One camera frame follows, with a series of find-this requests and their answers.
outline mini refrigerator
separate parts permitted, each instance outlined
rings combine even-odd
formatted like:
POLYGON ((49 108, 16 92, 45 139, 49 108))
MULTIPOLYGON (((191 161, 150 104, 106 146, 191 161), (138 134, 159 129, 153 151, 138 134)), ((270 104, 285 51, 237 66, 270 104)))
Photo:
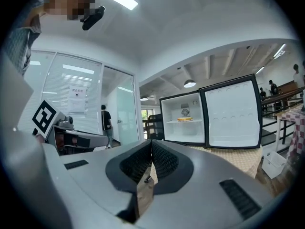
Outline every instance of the mini refrigerator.
POLYGON ((262 106, 255 75, 160 99, 164 140, 225 149, 259 148, 262 106))

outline checkered tablecloth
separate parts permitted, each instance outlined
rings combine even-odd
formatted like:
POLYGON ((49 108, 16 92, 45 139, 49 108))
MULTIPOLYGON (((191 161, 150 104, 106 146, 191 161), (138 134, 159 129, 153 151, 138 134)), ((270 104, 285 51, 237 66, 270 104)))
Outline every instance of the checkered tablecloth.
POLYGON ((289 146, 288 156, 296 149, 298 154, 305 151, 305 112, 302 112, 303 105, 297 106, 292 110, 281 115, 282 120, 295 122, 295 131, 289 146))
MULTIPOLYGON (((255 178, 258 165, 262 159, 263 148, 254 149, 220 149, 220 148, 203 148, 196 146, 188 146, 204 152, 215 154, 232 165, 236 166, 252 178, 255 178)), ((155 184, 158 182, 157 174, 154 165, 152 164, 151 177, 155 184)))

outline black chair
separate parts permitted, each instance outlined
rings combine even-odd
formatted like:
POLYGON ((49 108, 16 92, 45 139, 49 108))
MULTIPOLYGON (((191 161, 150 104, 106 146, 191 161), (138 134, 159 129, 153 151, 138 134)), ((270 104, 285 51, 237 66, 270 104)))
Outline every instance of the black chair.
MULTIPOLYGON (((145 123, 145 130, 147 131, 147 139, 163 140, 163 119, 162 114, 150 115, 148 121, 145 123)), ((151 176, 149 175, 144 182, 148 183, 151 176)))

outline pants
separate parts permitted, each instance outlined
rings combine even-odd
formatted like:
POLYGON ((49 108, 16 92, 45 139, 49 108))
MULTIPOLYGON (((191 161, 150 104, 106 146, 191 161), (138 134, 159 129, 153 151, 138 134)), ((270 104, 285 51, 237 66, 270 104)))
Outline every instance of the pants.
POLYGON ((109 129, 109 130, 103 130, 103 135, 109 137, 109 146, 112 147, 112 130, 109 129))

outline white bin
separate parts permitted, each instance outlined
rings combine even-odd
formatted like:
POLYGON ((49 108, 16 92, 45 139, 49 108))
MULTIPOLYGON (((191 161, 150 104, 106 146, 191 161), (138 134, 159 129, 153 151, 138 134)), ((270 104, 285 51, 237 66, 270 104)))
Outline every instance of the white bin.
POLYGON ((282 173, 286 159, 277 152, 271 151, 269 155, 264 156, 262 168, 273 179, 282 173))

